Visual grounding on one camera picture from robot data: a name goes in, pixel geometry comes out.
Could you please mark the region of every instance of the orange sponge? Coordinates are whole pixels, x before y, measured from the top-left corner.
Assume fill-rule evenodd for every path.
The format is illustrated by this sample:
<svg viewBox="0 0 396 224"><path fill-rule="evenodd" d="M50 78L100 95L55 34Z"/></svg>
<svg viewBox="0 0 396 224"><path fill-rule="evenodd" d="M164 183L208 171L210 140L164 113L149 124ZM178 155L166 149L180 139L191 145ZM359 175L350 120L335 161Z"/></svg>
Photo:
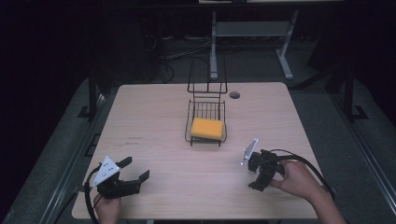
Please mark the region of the orange sponge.
<svg viewBox="0 0 396 224"><path fill-rule="evenodd" d="M223 121L195 118L192 121L191 136L221 140Z"/></svg>

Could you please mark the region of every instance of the light wood table surface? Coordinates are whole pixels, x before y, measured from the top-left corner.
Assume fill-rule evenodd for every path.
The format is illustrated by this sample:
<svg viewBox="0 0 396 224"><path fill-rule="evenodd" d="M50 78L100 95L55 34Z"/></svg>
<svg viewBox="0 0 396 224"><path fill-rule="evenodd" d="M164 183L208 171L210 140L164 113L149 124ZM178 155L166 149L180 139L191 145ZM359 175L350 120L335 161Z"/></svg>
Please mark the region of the light wood table surface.
<svg viewBox="0 0 396 224"><path fill-rule="evenodd" d="M287 87L283 83L229 83L228 87L241 96L222 96L228 137L220 147L200 143L191 147L185 140L192 99L187 84L120 87L87 175L105 156L113 161L133 157L120 171L122 180L137 179L150 170L140 193L122 198L122 218L317 218L303 199L271 187L264 192L248 187L257 174L240 165L244 148L258 138L255 151L286 149L318 169ZM83 193L72 213L75 218L90 218Z"/></svg>

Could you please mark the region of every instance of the white metal stand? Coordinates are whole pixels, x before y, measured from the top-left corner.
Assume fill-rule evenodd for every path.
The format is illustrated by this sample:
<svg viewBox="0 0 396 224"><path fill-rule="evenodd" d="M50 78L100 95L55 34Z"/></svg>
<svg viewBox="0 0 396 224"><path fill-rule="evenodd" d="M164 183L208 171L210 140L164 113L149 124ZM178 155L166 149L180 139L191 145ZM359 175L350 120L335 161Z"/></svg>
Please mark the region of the white metal stand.
<svg viewBox="0 0 396 224"><path fill-rule="evenodd" d="M293 79L285 55L289 46L294 24L297 20L298 10L294 10L289 21L217 21L216 12L212 20L212 46L210 52L210 78L215 80L218 76L216 58L216 37L218 36L284 36L285 42L276 50L277 58L286 79Z"/></svg>

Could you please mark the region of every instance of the human hand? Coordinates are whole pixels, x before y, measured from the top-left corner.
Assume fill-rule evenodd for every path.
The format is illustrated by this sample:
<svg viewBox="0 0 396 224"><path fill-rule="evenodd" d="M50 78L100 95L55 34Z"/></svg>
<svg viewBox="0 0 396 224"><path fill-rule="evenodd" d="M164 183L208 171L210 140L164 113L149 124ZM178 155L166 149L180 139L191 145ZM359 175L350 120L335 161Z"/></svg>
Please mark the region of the human hand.
<svg viewBox="0 0 396 224"><path fill-rule="evenodd" d="M309 202L317 195L327 194L301 161L281 161L285 168L283 180L272 180L270 186Z"/></svg>
<svg viewBox="0 0 396 224"><path fill-rule="evenodd" d="M116 224L120 219L121 198L106 199L97 194L93 199L101 224Z"/></svg>

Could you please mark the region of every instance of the gray carpet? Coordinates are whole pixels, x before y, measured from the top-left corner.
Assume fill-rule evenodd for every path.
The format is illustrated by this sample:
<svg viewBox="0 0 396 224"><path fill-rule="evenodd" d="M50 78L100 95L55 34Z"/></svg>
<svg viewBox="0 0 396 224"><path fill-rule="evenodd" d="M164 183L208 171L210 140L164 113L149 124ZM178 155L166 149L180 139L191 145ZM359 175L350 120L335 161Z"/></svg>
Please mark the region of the gray carpet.
<svg viewBox="0 0 396 224"><path fill-rule="evenodd" d="M180 43L180 40L168 40L165 44L168 55L182 52L191 45L198 45L198 43L191 42ZM287 59L295 78L286 80L273 51L277 45L275 41L262 43L261 48L257 45L244 46L242 51L234 53L226 53L227 50L224 50L219 54L220 72L224 72L221 65L225 60L229 82L281 81L288 86L298 84L317 72L306 65L315 43L292 42ZM206 60L208 58L207 53L197 53L192 56ZM187 82L190 61L191 58L182 58L168 63L175 72L170 83ZM162 74L152 83L162 83L163 76L171 77L171 71L165 71L164 67L161 69ZM198 72L204 73L206 69L206 63L202 61L196 63ZM329 184L338 191L336 203L350 223L396 223L396 216L377 186L362 156L359 144L350 131L349 124L337 107L334 99L338 99L340 95L331 95L324 90L327 80L323 78L301 91L290 91L290 95L321 171ZM64 206L65 209L57 223L91 223L88 220L73 219L71 210L74 199L72 198L69 204L67 201L74 194L74 188L81 186L84 181L83 178L91 160L90 157L84 155L95 135L102 131L116 94L117 87L112 88L106 95L106 99L101 101L95 119L88 122L87 119L78 118L80 109L88 104L88 81L81 83L3 223L40 223L40 221L53 223ZM395 186L395 127L358 81L354 101L355 104L361 105L369 116L369 119L357 120L355 125L370 147L375 150L375 156L388 175L389 181ZM74 169L70 170L69 174L65 174L64 171L67 171L71 164L75 164ZM66 177L67 182L60 182L62 177ZM59 202L53 203L51 199L58 199ZM143 222L120 221L120 223ZM317 222L284 220L282 223Z"/></svg>

